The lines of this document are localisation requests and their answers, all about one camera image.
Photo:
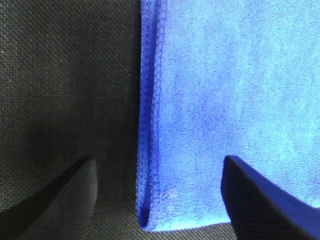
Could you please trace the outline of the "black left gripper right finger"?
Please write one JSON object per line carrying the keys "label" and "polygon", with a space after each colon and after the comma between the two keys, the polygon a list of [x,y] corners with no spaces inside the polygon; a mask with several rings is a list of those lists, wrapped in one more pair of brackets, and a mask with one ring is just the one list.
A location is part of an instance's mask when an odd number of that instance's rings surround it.
{"label": "black left gripper right finger", "polygon": [[318,240],[320,211],[235,155],[223,162],[221,196],[238,240]]}

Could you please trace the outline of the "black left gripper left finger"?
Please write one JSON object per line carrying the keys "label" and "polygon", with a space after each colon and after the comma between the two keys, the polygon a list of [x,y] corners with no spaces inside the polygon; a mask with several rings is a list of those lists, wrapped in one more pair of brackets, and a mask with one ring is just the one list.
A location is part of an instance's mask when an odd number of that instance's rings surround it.
{"label": "black left gripper left finger", "polygon": [[2,240],[82,240],[98,195],[96,160],[83,157],[0,214]]}

